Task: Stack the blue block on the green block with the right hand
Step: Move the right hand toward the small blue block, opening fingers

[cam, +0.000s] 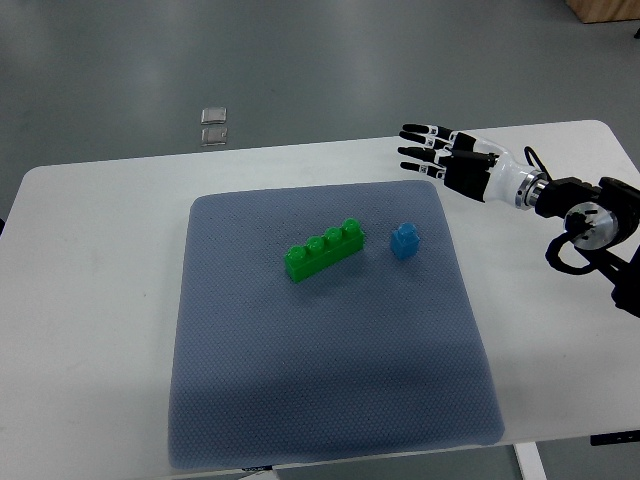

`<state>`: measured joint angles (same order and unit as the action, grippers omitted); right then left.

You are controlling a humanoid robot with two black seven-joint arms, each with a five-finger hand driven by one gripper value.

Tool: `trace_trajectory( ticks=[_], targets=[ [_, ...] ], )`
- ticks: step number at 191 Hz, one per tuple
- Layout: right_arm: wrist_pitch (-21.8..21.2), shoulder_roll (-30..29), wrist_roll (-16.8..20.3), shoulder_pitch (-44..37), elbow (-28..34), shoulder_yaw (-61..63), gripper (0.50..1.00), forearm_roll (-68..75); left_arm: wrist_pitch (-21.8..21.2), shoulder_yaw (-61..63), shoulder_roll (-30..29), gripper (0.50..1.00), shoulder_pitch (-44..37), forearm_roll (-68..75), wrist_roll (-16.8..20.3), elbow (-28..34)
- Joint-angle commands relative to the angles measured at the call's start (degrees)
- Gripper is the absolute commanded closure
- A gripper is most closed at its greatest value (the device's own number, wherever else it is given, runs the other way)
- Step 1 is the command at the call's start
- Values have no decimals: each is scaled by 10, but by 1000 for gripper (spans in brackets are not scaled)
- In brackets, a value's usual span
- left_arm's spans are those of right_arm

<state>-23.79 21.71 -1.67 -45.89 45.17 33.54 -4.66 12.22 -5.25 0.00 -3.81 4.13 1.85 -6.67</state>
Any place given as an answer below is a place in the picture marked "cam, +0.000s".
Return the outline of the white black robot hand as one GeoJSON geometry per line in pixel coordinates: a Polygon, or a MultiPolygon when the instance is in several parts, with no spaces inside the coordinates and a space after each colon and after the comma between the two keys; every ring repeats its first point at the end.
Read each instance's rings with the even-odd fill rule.
{"type": "Polygon", "coordinates": [[[526,210],[535,205],[535,189],[548,183],[544,171],[518,162],[505,147],[465,131],[405,124],[399,136],[412,143],[398,148],[407,158],[401,168],[440,180],[472,200],[499,200],[526,210]]]}

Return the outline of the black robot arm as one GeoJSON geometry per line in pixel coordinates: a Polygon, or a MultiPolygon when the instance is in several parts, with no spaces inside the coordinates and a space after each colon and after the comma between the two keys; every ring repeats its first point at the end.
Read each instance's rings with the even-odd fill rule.
{"type": "Polygon", "coordinates": [[[610,248],[639,229],[639,190],[610,177],[596,186],[568,177],[542,181],[530,190],[526,202],[543,218],[563,220],[563,233],[545,253],[550,267],[573,276],[600,272],[613,285],[614,305],[637,317],[639,253],[627,261],[610,248]]]}

